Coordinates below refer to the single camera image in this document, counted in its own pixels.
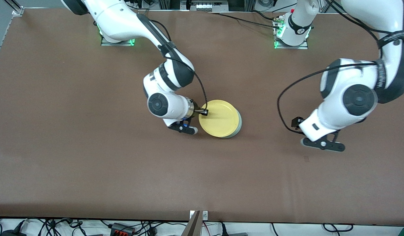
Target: white robotic arm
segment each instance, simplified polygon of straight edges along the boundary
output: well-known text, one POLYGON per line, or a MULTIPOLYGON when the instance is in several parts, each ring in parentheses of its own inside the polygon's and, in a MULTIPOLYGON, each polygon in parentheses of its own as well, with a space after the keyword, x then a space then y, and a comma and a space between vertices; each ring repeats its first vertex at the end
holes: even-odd
MULTIPOLYGON (((310 27, 313 18, 308 16, 314 15, 315 11, 312 9, 316 9, 316 4, 315 0, 298 1, 292 14, 298 12, 297 15, 304 16, 297 18, 303 19, 297 22, 298 25, 310 27)), ((298 117, 295 119, 297 122, 293 121, 292 126, 301 128, 308 138, 302 140, 303 145, 333 151, 343 151, 344 146, 328 141, 328 134, 337 136, 340 129, 364 120, 377 103, 388 103, 404 93, 403 1, 341 0, 341 4, 353 18, 384 33, 379 33, 378 36, 380 58, 375 62, 340 58, 331 63, 328 68, 347 64, 358 65, 323 73, 320 92, 324 101, 307 119, 298 117)), ((293 29, 293 24, 287 23, 291 15, 285 19, 286 32, 292 32, 292 37, 290 33, 282 33, 282 41, 289 45, 301 44, 306 33, 304 36, 297 34, 296 30, 300 26, 293 29)))
POLYGON ((148 110, 162 118, 170 129, 180 133, 196 134, 197 128, 184 124, 197 113, 208 110, 174 92, 190 84, 194 76, 192 63, 177 50, 154 24, 143 14, 136 14, 124 0, 62 0, 77 15, 90 13, 103 37, 112 43, 145 37, 167 60, 144 78, 144 93, 148 110))

